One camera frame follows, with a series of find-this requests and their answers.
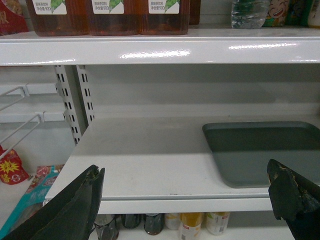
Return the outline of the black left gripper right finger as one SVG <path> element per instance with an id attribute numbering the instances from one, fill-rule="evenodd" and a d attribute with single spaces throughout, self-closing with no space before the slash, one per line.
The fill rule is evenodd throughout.
<path id="1" fill-rule="evenodd" d="M 268 193 L 277 220 L 296 240 L 320 238 L 320 186 L 275 159 L 267 164 Z"/>

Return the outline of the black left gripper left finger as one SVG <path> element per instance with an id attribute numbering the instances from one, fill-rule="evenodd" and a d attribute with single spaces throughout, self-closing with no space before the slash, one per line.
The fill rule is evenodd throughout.
<path id="1" fill-rule="evenodd" d="M 89 166 L 4 240 L 87 240 L 102 199 L 105 169 Z"/>

